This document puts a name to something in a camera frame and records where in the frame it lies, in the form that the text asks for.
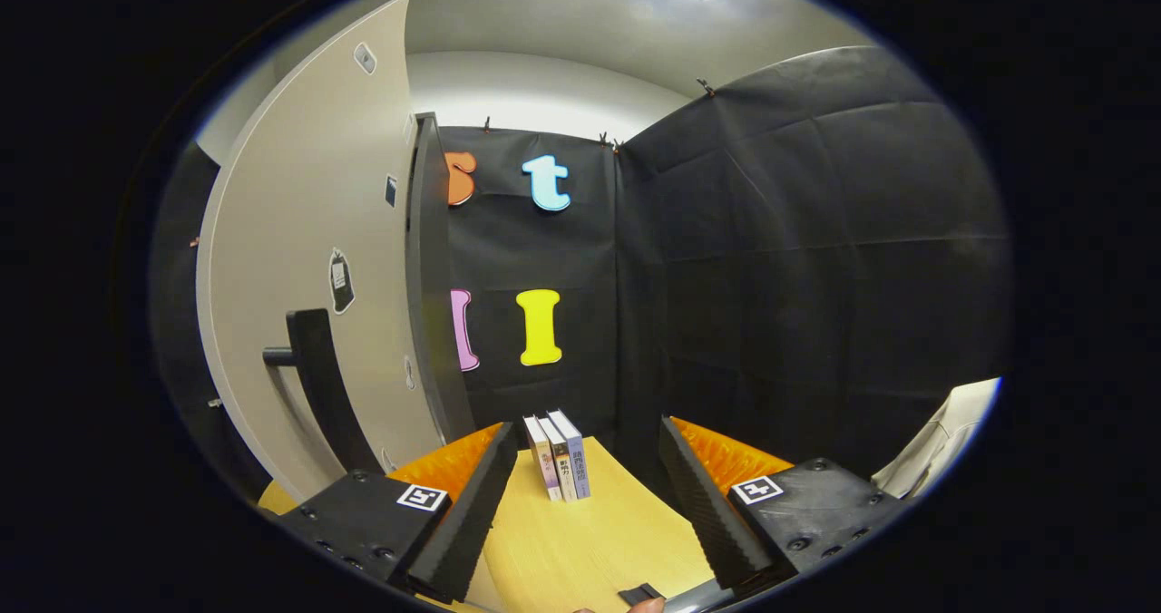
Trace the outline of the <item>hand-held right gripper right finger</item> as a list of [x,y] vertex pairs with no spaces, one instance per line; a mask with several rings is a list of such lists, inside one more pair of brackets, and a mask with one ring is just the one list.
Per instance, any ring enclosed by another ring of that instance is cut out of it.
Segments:
[[830,459],[798,464],[665,416],[659,460],[717,585],[774,587],[832,563],[908,511]]

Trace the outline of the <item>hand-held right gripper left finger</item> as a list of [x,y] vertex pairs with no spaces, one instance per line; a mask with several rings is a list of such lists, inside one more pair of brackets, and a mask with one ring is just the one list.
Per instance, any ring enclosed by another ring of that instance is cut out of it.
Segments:
[[514,424],[495,423],[390,475],[353,470],[277,527],[382,587],[464,601],[517,450]]

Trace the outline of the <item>black cabinet door handle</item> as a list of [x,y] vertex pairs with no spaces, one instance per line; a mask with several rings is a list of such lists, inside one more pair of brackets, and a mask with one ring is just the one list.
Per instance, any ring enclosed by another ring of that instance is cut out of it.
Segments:
[[265,347],[264,365],[293,366],[307,396],[308,410],[345,473],[382,469],[346,390],[336,353],[330,316],[323,308],[286,313],[288,344]]

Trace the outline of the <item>beige cabinet door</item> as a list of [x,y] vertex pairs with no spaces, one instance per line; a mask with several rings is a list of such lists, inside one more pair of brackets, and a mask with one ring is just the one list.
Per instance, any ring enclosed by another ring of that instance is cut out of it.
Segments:
[[[200,225],[200,341],[248,450],[307,502],[353,469],[394,469],[435,450],[406,284],[417,121],[404,34],[409,0],[346,26],[275,85],[221,164]],[[287,315],[320,313],[354,414],[325,434],[295,366]]]

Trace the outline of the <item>beige book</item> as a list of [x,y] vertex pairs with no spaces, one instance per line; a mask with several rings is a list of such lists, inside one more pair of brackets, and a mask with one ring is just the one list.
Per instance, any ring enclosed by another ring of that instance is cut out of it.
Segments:
[[528,439],[528,448],[531,448],[533,460],[541,473],[549,499],[551,499],[551,502],[562,502],[563,495],[556,470],[554,452],[551,450],[551,441],[549,441],[540,420],[535,418],[535,416],[524,416],[522,426],[525,426]]

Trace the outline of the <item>white book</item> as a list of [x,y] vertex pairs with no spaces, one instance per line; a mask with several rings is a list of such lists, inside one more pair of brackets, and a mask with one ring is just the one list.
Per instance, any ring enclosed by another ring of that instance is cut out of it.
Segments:
[[574,467],[570,459],[570,448],[567,440],[557,428],[556,424],[543,416],[538,419],[551,448],[551,459],[557,475],[557,484],[564,502],[576,502],[578,499]]

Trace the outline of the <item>lilac book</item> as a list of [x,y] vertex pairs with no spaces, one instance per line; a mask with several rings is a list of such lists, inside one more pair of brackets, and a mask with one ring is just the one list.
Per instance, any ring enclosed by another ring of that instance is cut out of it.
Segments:
[[577,498],[586,499],[592,496],[592,489],[590,467],[580,430],[561,410],[550,411],[548,414],[560,435],[565,440]]

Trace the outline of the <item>white garment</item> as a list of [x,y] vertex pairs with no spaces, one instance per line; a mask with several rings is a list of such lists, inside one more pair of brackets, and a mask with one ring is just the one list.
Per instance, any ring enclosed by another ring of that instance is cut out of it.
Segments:
[[894,460],[872,476],[879,490],[897,499],[917,499],[956,463],[990,414],[1002,377],[956,385]]

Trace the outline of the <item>black backdrop cloth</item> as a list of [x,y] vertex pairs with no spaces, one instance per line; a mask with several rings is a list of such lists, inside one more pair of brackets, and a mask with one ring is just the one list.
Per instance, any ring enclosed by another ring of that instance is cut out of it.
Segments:
[[[623,142],[438,120],[476,431],[561,409],[654,491],[659,418],[870,477],[956,385],[1007,369],[1010,238],[956,111],[887,48],[825,48]],[[200,448],[273,479],[219,398],[195,271],[219,164],[163,192],[147,325]]]

